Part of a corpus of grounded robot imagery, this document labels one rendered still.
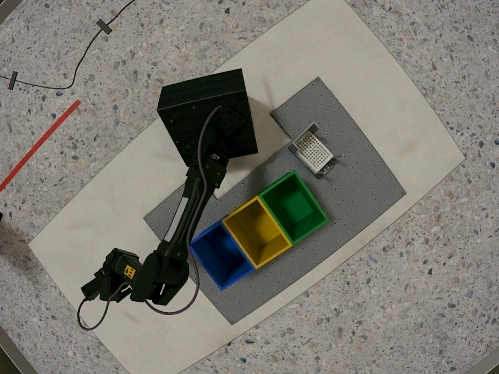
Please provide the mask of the green bin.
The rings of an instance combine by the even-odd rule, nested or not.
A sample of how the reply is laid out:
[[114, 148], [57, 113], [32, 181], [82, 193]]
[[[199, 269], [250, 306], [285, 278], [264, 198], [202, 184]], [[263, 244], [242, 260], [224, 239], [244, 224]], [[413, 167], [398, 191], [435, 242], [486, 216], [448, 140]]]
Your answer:
[[296, 170], [285, 174], [258, 196], [292, 245], [329, 221]]

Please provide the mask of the yellow open bin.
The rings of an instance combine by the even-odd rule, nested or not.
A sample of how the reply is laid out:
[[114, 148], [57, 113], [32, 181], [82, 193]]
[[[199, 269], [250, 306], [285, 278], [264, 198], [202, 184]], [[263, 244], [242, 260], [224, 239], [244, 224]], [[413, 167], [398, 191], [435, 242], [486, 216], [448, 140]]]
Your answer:
[[256, 269], [292, 246], [258, 195], [221, 220]]

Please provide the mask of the blue bin with label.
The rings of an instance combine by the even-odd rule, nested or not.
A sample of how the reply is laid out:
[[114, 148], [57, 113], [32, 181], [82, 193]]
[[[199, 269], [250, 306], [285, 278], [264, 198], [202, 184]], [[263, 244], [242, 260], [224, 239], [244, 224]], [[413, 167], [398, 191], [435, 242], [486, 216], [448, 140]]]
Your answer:
[[191, 241], [196, 258], [220, 289], [225, 289], [256, 268], [223, 222], [225, 217]]

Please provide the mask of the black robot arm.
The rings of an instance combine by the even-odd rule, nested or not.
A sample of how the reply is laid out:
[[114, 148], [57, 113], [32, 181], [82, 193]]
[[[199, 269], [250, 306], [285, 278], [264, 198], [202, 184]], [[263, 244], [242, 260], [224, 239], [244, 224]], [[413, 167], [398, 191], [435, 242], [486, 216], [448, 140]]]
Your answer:
[[166, 306], [174, 298], [189, 277], [189, 263], [186, 262], [189, 256], [188, 234], [192, 230], [189, 241], [191, 244], [204, 208], [215, 188], [220, 188], [227, 172], [229, 158], [224, 155], [224, 141], [245, 121], [241, 113], [225, 105], [208, 123], [201, 144], [202, 168], [207, 183], [204, 199], [205, 186], [198, 153], [204, 126], [183, 146], [182, 151], [193, 159], [185, 175], [187, 179], [182, 198], [157, 250], [149, 254], [142, 265], [139, 263], [140, 257], [135, 253], [114, 248], [106, 256], [98, 276], [81, 287], [89, 301], [96, 299], [98, 295], [100, 300], [108, 301], [123, 280], [133, 289], [131, 301], [152, 300], [155, 305]]

